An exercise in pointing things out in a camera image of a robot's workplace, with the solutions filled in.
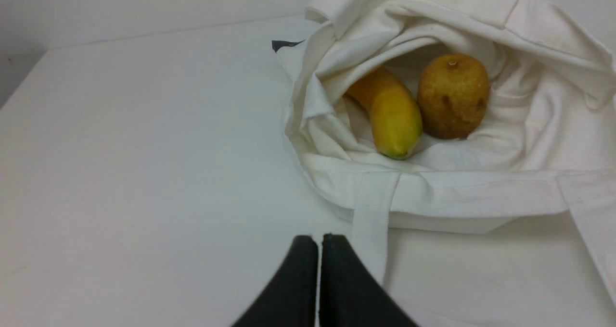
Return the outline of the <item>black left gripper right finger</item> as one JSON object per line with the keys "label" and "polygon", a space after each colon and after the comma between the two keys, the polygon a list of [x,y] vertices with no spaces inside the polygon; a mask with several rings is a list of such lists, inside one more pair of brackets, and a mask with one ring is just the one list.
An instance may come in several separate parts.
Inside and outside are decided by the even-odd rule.
{"label": "black left gripper right finger", "polygon": [[372,277],[344,235],[325,234],[320,283],[321,327],[416,327]]}

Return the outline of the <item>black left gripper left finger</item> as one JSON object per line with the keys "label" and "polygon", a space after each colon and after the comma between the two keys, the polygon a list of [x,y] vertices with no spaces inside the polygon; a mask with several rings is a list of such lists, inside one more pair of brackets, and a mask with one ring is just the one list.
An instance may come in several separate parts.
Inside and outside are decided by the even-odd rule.
{"label": "black left gripper left finger", "polygon": [[313,327],[318,263],[316,242],[294,237],[277,272],[234,327]]}

